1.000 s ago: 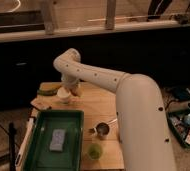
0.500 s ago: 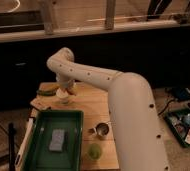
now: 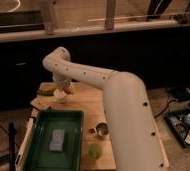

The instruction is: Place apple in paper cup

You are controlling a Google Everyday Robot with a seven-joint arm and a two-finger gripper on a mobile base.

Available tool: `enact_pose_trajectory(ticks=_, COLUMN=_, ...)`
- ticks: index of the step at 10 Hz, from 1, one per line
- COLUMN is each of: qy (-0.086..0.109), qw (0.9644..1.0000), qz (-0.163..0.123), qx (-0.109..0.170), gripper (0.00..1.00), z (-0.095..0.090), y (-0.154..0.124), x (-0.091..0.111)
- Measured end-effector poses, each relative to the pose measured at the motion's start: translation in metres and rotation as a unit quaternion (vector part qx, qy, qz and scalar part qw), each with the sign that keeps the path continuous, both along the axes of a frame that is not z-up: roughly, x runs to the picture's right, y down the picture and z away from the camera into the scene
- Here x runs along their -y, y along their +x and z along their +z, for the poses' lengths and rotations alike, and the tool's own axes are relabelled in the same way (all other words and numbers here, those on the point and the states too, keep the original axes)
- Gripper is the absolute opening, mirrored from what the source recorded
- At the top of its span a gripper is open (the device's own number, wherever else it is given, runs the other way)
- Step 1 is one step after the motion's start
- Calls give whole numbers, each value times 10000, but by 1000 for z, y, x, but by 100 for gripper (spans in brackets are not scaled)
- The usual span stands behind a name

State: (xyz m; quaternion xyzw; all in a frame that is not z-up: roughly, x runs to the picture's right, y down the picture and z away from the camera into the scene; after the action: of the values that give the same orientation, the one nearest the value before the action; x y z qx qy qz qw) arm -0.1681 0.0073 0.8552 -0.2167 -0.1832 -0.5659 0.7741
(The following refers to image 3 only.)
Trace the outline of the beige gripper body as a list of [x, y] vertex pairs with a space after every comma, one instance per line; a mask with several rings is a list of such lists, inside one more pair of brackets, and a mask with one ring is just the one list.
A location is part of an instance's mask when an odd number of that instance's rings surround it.
[[66, 87], [72, 87], [73, 93], [75, 91], [74, 85], [72, 84], [70, 79], [65, 79], [65, 80], [58, 80], [54, 78], [54, 82], [56, 83], [58, 89], [60, 91], [64, 91]]

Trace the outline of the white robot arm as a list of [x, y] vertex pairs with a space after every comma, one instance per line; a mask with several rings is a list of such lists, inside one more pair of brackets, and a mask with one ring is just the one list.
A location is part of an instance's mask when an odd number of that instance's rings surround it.
[[144, 82], [130, 72], [73, 63], [58, 47], [43, 66], [63, 90], [74, 79], [102, 91], [116, 171], [167, 171]]

